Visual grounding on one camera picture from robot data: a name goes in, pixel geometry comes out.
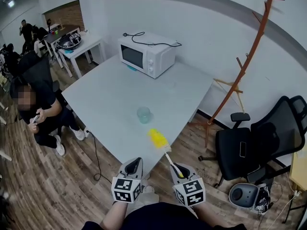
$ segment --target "wooden coat rack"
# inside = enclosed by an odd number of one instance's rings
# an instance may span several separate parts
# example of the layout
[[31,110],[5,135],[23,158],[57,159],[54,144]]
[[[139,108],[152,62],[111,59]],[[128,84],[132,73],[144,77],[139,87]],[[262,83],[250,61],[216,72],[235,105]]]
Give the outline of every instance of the wooden coat rack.
[[220,85],[220,83],[223,83],[223,84],[231,86],[231,88],[228,91],[226,97],[223,99],[222,103],[220,104],[220,106],[217,108],[217,110],[215,111],[215,113],[213,114],[213,116],[210,118],[210,120],[207,123],[205,123],[205,124],[191,123],[191,125],[193,125],[193,126],[201,125],[201,126],[203,126],[205,128],[205,133],[206,133],[205,147],[207,147],[207,145],[208,145],[208,137],[209,137],[209,129],[210,129],[209,126],[212,124],[213,120],[219,114],[219,112],[224,107],[224,105],[226,104],[228,99],[231,97],[231,94],[233,92],[237,93],[239,101],[240,101],[241,109],[244,112],[244,107],[243,107],[242,101],[241,101],[240,96],[239,96],[239,93],[243,93],[243,92],[239,90],[238,84],[241,81],[241,78],[244,76],[244,74],[246,72],[246,69],[249,66],[249,63],[250,63],[252,57],[255,54],[255,51],[257,49],[257,46],[258,46],[258,44],[260,42],[261,37],[264,35],[264,28],[265,28],[265,25],[266,25],[266,23],[268,21],[269,13],[270,13],[271,6],[272,6],[272,1],[273,0],[267,0],[267,1],[264,2],[265,11],[264,11],[264,15],[262,17],[262,20],[255,14],[255,12],[252,12],[253,15],[256,17],[256,19],[259,21],[260,26],[259,26],[258,33],[256,35],[255,41],[254,41],[254,43],[253,43],[253,45],[252,45],[252,47],[250,49],[249,54],[246,53],[246,60],[244,62],[244,65],[241,64],[241,62],[240,62],[238,57],[236,58],[236,60],[238,61],[239,66],[241,68],[241,70],[240,70],[236,80],[234,82],[232,82],[232,83],[227,83],[227,82],[219,80],[219,79],[214,79],[219,85]]

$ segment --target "phone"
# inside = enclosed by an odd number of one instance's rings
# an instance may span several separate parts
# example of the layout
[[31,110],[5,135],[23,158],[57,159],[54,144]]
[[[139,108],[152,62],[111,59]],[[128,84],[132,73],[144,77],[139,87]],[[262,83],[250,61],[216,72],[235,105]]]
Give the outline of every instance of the phone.
[[240,157],[241,158],[246,157],[246,142],[243,141],[240,142]]
[[39,115],[36,115],[36,116],[34,117],[34,119],[32,120],[32,123],[31,123],[31,124],[35,123],[35,121],[36,121],[38,118],[39,118]]

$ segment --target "white microwave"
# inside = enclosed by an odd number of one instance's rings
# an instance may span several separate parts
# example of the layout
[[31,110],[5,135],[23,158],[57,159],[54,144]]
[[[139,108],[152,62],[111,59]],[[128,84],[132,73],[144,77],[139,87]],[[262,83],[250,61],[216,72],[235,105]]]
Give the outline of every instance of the white microwave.
[[120,59],[128,66],[155,79],[174,65],[176,47],[169,45],[180,45],[177,41],[148,32],[134,36],[133,40],[130,35],[118,40]]

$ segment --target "clear plastic cup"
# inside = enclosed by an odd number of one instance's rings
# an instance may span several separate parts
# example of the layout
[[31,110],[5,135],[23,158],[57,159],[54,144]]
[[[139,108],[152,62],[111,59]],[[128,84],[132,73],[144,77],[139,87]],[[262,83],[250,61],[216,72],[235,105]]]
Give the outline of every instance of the clear plastic cup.
[[137,116],[142,124],[149,123],[151,119],[151,113],[148,107],[142,106],[137,111]]

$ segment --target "chair armrest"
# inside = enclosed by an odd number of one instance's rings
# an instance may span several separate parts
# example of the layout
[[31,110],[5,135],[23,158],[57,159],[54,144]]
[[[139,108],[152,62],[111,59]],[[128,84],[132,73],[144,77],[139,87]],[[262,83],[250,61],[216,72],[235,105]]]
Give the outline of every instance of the chair armrest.
[[250,120],[250,116],[248,113],[232,113],[230,115],[230,118],[233,122],[242,122]]

